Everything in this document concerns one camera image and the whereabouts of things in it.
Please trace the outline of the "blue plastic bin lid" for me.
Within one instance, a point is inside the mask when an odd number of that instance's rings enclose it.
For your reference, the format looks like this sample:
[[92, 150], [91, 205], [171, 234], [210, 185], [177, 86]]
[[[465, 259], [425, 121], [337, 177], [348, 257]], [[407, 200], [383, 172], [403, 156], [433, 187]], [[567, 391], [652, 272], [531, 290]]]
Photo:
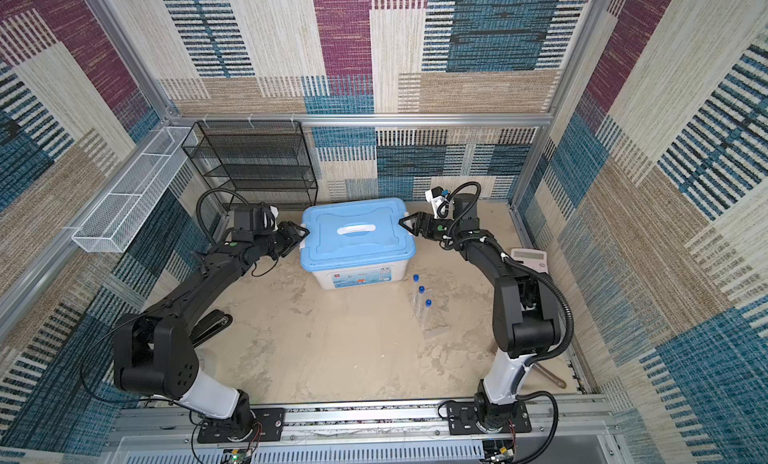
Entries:
[[309, 230], [300, 262], [310, 272], [410, 260], [414, 237], [399, 224], [408, 216], [399, 198], [312, 206], [302, 215]]

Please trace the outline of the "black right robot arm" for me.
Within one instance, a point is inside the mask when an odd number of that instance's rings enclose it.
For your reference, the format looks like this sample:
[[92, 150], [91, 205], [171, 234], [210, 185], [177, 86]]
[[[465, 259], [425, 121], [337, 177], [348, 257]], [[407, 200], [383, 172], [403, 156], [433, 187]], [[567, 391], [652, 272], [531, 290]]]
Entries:
[[574, 317], [564, 294], [546, 271], [516, 260], [495, 236], [483, 229], [476, 212], [481, 194], [477, 181], [452, 191], [432, 188], [427, 194], [433, 210], [408, 214], [398, 221], [414, 236], [456, 251], [493, 286], [492, 332], [497, 352], [491, 370], [474, 395], [477, 428], [503, 431], [522, 414], [525, 401], [542, 391], [525, 394], [523, 383], [536, 363], [562, 354], [574, 336]]

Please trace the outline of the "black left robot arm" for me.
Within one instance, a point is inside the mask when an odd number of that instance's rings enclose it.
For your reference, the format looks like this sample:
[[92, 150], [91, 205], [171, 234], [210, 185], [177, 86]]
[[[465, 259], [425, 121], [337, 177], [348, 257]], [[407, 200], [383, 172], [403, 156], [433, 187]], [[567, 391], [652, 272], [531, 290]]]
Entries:
[[199, 366], [195, 342], [205, 311], [261, 258], [274, 262], [298, 248], [310, 232], [280, 221], [276, 207], [242, 200], [221, 239], [208, 234], [199, 268], [163, 299], [140, 313], [126, 313], [103, 335], [113, 353], [113, 383], [130, 403], [173, 402], [210, 419], [250, 418], [246, 393], [221, 384]]

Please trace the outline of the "white plastic storage bin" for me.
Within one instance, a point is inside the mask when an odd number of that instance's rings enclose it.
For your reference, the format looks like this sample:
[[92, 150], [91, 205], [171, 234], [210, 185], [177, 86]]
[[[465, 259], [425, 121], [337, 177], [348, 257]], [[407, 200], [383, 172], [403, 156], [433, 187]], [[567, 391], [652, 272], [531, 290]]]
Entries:
[[331, 270], [312, 271], [325, 290], [352, 288], [400, 281], [405, 277], [409, 259]]

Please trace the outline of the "pink calculator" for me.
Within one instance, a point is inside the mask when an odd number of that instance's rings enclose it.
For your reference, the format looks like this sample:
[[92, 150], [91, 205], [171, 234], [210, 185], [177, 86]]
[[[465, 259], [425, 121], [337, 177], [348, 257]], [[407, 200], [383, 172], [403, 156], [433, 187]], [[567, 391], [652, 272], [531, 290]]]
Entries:
[[548, 273], [548, 258], [545, 251], [532, 248], [512, 248], [511, 257], [540, 273]]

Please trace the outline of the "brown wooden tool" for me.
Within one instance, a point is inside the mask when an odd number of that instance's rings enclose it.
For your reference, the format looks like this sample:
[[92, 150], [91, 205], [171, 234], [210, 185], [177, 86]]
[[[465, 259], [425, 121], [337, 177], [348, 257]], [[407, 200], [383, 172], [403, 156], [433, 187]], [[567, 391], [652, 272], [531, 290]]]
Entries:
[[538, 372], [542, 377], [549, 380], [551, 383], [555, 384], [560, 389], [566, 389], [568, 384], [567, 382], [560, 378], [558, 375], [556, 375], [554, 372], [548, 370], [546, 367], [539, 363], [534, 363], [532, 365], [532, 369], [536, 372]]

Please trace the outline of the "white mesh wall basket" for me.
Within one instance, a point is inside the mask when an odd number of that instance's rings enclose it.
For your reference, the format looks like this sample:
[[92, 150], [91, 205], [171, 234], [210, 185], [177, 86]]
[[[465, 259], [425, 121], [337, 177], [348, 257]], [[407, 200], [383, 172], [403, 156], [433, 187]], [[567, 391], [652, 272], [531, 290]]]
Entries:
[[126, 252], [182, 168], [190, 132], [167, 126], [152, 137], [74, 232], [74, 243], [87, 253]]

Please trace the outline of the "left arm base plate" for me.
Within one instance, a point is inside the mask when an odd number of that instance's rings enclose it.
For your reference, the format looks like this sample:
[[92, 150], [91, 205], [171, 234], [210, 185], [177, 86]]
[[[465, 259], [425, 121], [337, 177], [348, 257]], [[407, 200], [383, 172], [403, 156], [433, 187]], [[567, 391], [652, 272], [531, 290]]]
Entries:
[[277, 442], [285, 421], [285, 408], [252, 408], [229, 419], [206, 417], [195, 438], [197, 444]]

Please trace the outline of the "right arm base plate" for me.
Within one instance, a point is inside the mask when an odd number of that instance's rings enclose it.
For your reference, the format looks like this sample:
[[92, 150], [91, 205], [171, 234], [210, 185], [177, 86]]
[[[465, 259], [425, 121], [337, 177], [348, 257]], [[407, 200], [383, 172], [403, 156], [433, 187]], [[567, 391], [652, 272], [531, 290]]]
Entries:
[[508, 405], [445, 400], [438, 416], [448, 423], [451, 435], [529, 433], [532, 425], [524, 403]]

